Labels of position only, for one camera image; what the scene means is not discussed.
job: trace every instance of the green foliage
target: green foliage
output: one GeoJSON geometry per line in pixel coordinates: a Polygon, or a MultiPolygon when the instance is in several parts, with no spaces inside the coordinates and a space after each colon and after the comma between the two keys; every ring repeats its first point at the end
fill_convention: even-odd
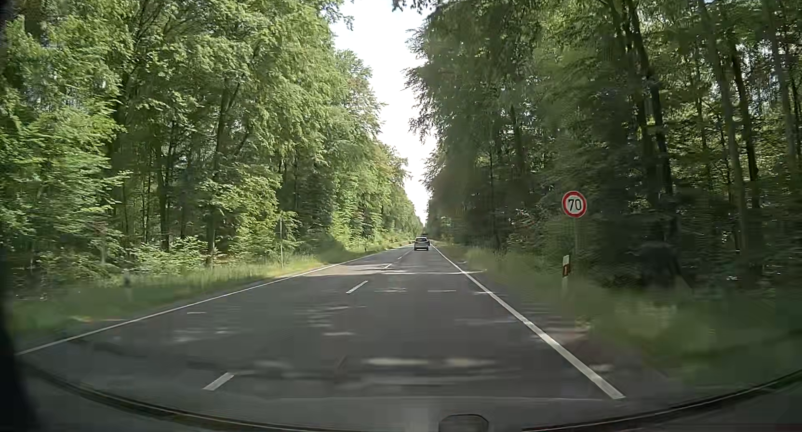
{"type": "Polygon", "coordinates": [[[802,0],[393,1],[434,8],[407,72],[432,237],[572,254],[603,286],[802,272],[802,0]]]}
{"type": "Polygon", "coordinates": [[[418,233],[406,161],[377,139],[371,71],[333,45],[344,1],[20,1],[0,76],[16,283],[418,233]]]}

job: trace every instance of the silver car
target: silver car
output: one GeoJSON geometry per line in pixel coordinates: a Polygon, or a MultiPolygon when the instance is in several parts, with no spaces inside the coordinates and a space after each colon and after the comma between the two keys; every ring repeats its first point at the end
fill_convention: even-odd
{"type": "Polygon", "coordinates": [[[421,236],[419,238],[415,238],[415,244],[413,245],[413,249],[416,251],[418,249],[423,249],[425,251],[429,250],[429,238],[421,236]]]}

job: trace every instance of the road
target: road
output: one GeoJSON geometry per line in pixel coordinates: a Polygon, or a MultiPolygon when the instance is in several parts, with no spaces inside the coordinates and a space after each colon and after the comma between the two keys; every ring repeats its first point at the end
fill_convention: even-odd
{"type": "Polygon", "coordinates": [[[536,402],[549,410],[542,421],[557,421],[673,389],[637,356],[460,263],[400,247],[23,358],[95,389],[226,417],[291,422],[337,400],[339,419],[307,423],[343,428],[370,426],[346,414],[365,399],[536,402]]]}

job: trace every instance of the red circle sign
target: red circle sign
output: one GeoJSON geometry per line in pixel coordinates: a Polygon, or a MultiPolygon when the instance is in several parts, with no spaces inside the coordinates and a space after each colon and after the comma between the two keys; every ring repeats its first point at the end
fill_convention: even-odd
{"type": "Polygon", "coordinates": [[[579,191],[568,191],[562,196],[562,210],[572,218],[580,218],[588,210],[588,201],[579,191]]]}

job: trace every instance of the roadside grass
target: roadside grass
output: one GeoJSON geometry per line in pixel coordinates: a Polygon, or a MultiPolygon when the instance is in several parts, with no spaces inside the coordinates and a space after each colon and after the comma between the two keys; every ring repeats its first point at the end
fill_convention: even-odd
{"type": "Polygon", "coordinates": [[[438,242],[523,300],[548,304],[590,333],[634,348],[647,364],[685,386],[738,389],[802,368],[802,290],[700,292],[604,288],[571,274],[561,291],[560,262],[438,242]]]}
{"type": "Polygon", "coordinates": [[[399,244],[383,242],[369,246],[367,252],[333,248],[314,255],[286,255],[283,266],[278,262],[222,263],[212,269],[175,276],[133,275],[130,291],[123,288],[119,276],[102,283],[53,288],[38,296],[20,296],[10,301],[11,332],[18,340],[32,341],[69,333],[76,327],[103,327],[177,301],[199,299],[260,280],[342,263],[399,244]]]}

